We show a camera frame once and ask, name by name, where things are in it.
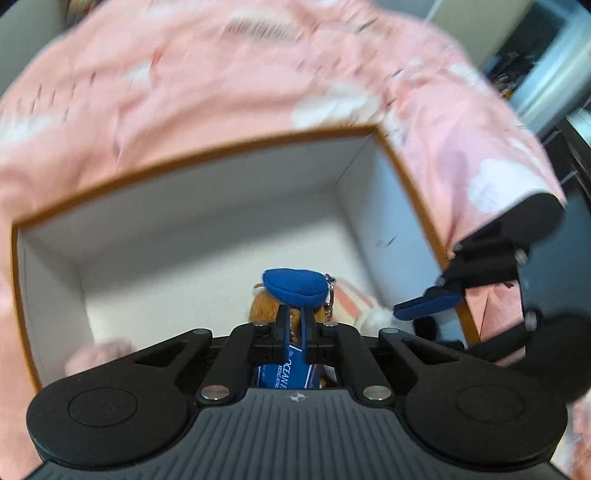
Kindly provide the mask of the blue yellow plush toy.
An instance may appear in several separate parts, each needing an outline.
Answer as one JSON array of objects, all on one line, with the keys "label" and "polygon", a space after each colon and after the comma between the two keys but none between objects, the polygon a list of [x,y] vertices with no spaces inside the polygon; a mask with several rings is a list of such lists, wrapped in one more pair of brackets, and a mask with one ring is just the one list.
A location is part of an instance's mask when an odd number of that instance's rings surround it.
[{"label": "blue yellow plush toy", "polygon": [[[256,284],[249,308],[249,322],[273,323],[279,308],[280,301],[274,298],[263,284]],[[301,310],[293,307],[290,307],[290,342],[301,345]]]}]

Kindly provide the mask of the blue card packet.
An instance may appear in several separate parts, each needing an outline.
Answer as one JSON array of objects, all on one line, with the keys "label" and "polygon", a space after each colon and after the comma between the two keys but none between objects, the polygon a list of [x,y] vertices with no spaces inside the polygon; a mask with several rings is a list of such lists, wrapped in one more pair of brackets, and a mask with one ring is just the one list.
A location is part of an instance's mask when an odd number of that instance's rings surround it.
[{"label": "blue card packet", "polygon": [[287,354],[286,364],[266,364],[257,369],[256,386],[287,390],[320,388],[317,367],[304,363],[303,349],[290,344]]}]

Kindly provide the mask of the pink striped plush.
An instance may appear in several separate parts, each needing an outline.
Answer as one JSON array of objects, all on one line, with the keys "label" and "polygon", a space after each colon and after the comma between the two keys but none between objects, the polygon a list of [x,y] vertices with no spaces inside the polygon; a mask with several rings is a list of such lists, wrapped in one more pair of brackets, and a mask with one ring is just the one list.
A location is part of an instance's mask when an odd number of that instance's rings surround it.
[{"label": "pink striped plush", "polygon": [[332,294],[332,321],[351,325],[360,334],[370,337],[377,337],[381,329],[393,325],[390,310],[349,281],[335,280]]}]

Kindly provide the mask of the orange cardboard box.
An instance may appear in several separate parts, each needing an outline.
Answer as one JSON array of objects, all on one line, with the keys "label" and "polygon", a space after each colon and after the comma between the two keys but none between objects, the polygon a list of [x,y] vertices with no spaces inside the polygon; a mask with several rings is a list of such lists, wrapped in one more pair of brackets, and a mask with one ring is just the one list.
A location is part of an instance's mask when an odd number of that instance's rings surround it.
[{"label": "orange cardboard box", "polygon": [[266,269],[329,273],[389,307],[449,261],[375,126],[277,134],[131,172],[15,221],[11,243],[35,389],[93,343],[228,334]]}]

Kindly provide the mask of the pink plush toy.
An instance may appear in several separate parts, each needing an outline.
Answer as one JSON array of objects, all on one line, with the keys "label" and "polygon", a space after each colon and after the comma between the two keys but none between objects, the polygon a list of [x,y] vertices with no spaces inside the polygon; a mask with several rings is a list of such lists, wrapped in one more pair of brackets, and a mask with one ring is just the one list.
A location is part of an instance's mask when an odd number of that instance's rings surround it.
[{"label": "pink plush toy", "polygon": [[136,348],[133,343],[123,338],[81,347],[65,363],[64,372],[66,376],[72,376],[117,360],[135,351]]}]

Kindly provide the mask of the pink printed bed quilt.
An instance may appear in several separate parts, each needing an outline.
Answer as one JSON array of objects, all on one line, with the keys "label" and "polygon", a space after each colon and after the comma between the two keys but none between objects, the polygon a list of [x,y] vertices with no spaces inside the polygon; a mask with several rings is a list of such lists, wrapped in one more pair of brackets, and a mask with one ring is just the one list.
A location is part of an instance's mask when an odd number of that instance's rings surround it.
[{"label": "pink printed bed quilt", "polygon": [[176,156],[375,123],[445,251],[562,188],[535,135],[439,28],[369,1],[108,1],[1,100],[1,475],[39,464],[11,285],[13,223]]}]

